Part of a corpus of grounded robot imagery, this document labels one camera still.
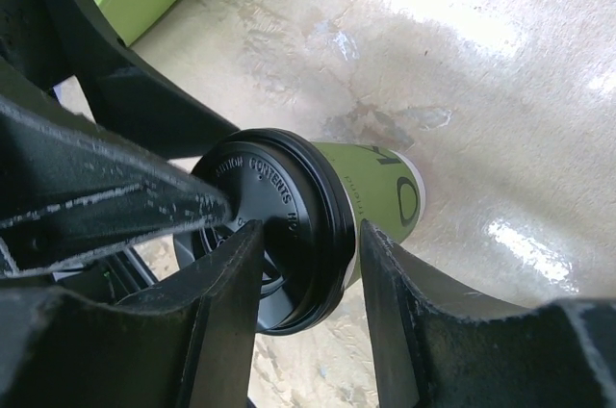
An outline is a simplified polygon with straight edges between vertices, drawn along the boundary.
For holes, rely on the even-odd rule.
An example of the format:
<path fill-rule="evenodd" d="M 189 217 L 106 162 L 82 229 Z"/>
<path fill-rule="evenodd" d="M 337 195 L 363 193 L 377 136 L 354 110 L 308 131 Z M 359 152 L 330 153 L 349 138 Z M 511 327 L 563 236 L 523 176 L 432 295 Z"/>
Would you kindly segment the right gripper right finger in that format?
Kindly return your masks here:
<path fill-rule="evenodd" d="M 524 308 L 480 293 L 369 222 L 360 257 L 383 407 L 611 407 L 615 302 Z"/>

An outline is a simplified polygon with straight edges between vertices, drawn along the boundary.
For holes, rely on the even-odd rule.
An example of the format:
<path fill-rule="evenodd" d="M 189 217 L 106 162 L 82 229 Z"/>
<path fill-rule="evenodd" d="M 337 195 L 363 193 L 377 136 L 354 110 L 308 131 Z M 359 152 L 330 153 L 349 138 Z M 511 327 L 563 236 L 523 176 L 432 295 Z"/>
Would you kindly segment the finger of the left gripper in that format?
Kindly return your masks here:
<path fill-rule="evenodd" d="M 1 275 L 35 276 L 221 225 L 228 198 L 1 63 Z"/>
<path fill-rule="evenodd" d="M 1 56 L 44 91 L 76 77 L 100 126 L 162 158 L 238 130 L 127 47 L 93 0 L 1 0 Z"/>

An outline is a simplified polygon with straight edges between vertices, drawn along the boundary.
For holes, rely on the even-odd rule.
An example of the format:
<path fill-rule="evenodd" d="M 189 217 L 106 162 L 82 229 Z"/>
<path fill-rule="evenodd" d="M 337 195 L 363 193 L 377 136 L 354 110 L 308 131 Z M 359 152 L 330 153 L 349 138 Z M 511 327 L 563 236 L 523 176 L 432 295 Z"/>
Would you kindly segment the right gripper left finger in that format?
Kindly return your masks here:
<path fill-rule="evenodd" d="M 1 292 L 5 407 L 245 407 L 264 255 L 250 222 L 165 280 L 105 305 Z"/>

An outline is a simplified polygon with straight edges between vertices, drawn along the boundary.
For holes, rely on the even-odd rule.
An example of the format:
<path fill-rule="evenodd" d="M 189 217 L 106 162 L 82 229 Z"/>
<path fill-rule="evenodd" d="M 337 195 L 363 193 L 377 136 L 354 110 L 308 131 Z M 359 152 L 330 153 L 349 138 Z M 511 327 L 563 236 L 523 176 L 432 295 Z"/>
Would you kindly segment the black plastic cup lid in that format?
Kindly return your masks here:
<path fill-rule="evenodd" d="M 291 335 L 327 318 L 342 299 L 356 234 L 344 187 L 316 144 L 280 129 L 244 130 L 217 143 L 192 175 L 228 196 L 232 216 L 175 236 L 179 266 L 257 220 L 264 230 L 257 331 Z"/>

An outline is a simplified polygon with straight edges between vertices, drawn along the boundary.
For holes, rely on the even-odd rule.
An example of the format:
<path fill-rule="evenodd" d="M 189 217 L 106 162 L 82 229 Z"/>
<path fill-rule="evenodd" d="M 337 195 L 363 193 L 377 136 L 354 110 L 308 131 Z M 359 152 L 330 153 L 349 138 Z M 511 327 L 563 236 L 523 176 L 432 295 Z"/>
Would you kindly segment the green paper coffee cup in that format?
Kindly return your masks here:
<path fill-rule="evenodd" d="M 306 151 L 317 197 L 316 285 L 340 295 L 360 276 L 362 222 L 406 240 L 424 212 L 424 182 L 413 163 L 382 146 L 310 142 Z"/>

